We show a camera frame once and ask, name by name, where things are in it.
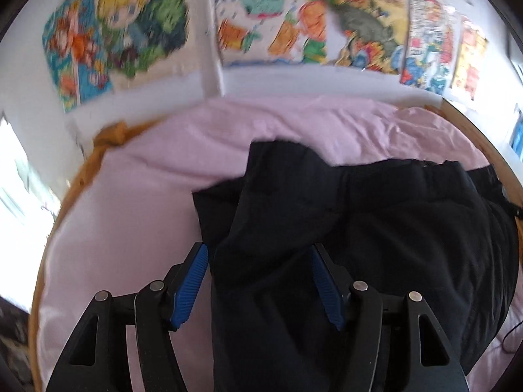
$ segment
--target metal screw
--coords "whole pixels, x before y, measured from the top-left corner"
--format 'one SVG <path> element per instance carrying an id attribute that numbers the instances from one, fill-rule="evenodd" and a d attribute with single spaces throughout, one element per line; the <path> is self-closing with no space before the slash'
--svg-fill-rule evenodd
<path id="1" fill-rule="evenodd" d="M 97 301 L 97 302 L 103 302 L 103 301 L 105 301 L 108 297 L 109 297 L 109 292 L 107 292 L 107 290 L 100 290 L 100 291 L 95 295 L 95 301 Z"/>
<path id="2" fill-rule="evenodd" d="M 165 284 L 161 280 L 155 280 L 149 285 L 149 289 L 151 289 L 153 292 L 158 292 L 159 290 L 162 290 L 164 288 Z"/>
<path id="3" fill-rule="evenodd" d="M 360 292 L 364 292 L 369 288 L 367 283 L 361 280 L 356 280 L 354 284 L 352 284 L 352 287 L 354 287 L 356 290 L 359 290 Z"/>
<path id="4" fill-rule="evenodd" d="M 420 302 L 423 299 L 421 293 L 419 292 L 410 292 L 409 298 L 414 302 Z"/>

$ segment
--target bed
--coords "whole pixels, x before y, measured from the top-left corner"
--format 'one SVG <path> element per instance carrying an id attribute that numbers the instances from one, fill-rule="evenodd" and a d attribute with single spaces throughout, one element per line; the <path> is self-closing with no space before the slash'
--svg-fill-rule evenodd
<path id="1" fill-rule="evenodd" d="M 254 139 L 298 141 L 332 165 L 414 158 L 457 160 L 474 169 L 490 162 L 512 202 L 523 205 L 519 181 L 488 140 L 449 103 L 433 112 L 349 97 L 225 98 L 154 126 L 103 132 L 64 200 L 42 260 L 30 321 L 37 389 L 47 384 L 97 291 L 134 292 L 183 261 L 200 238 L 191 191 L 242 175 Z M 469 375 L 472 391 L 490 390 L 510 362 L 499 340 L 521 317 L 521 281 L 520 275 L 503 328 Z M 173 337 L 189 390 L 213 387 L 209 299 L 207 275 L 190 321 Z M 133 387 L 143 390 L 135 338 L 127 328 Z"/>

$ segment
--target orange cloth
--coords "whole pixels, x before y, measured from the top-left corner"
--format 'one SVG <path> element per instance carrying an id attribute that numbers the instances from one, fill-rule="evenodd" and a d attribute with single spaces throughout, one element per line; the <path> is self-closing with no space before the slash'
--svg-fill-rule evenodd
<path id="1" fill-rule="evenodd" d="M 40 377 L 40 367 L 38 365 L 36 342 L 39 324 L 38 308 L 40 307 L 40 300 L 45 285 L 45 258 L 47 255 L 49 243 L 53 238 L 53 234 L 59 228 L 67 213 L 75 204 L 76 200 L 82 194 L 84 189 L 93 182 L 93 179 L 101 168 L 101 162 L 104 158 L 105 152 L 114 147 L 124 145 L 129 140 L 139 136 L 157 123 L 158 121 L 145 122 L 144 124 L 129 128 L 125 122 L 120 122 L 100 131 L 100 133 L 93 140 L 94 149 L 92 154 L 84 162 L 78 171 L 78 174 L 76 174 L 73 182 L 71 183 L 69 191 L 62 200 L 62 207 L 54 223 L 53 229 L 49 234 L 49 238 L 47 239 L 47 244 L 45 245 L 45 250 L 43 252 L 42 261 L 40 262 L 40 268 L 38 270 L 38 277 L 35 286 L 35 294 L 33 295 L 32 310 L 31 314 L 29 315 L 29 361 L 31 364 L 33 381 L 35 383 L 35 390 L 37 392 L 41 392 L 42 390 L 42 379 Z"/>

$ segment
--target blue gripper pad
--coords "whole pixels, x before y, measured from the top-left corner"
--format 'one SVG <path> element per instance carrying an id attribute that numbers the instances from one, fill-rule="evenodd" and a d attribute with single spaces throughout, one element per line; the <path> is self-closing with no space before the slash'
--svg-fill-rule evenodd
<path id="1" fill-rule="evenodd" d="M 339 331 L 342 331 L 345 327 L 345 310 L 342 296 L 334 284 L 329 270 L 323 263 L 322 257 L 314 246 L 311 248 L 311 262 L 314 283 L 320 294 L 327 317 Z"/>
<path id="2" fill-rule="evenodd" d="M 171 323 L 176 329 L 179 329 L 180 326 L 189 319 L 196 295 L 203 281 L 203 276 L 207 271 L 208 263 L 209 251 L 207 250 L 207 246 L 201 245 L 187 275 L 174 296 Z"/>

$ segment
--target blonde cartoon character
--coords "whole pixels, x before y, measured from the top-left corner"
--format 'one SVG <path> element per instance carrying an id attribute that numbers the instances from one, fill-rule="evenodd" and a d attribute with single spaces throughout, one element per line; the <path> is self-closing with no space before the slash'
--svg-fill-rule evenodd
<path id="1" fill-rule="evenodd" d="M 97 15 L 109 31 L 103 32 L 110 53 L 147 46 L 147 38 L 134 21 L 150 0 L 98 0 Z"/>

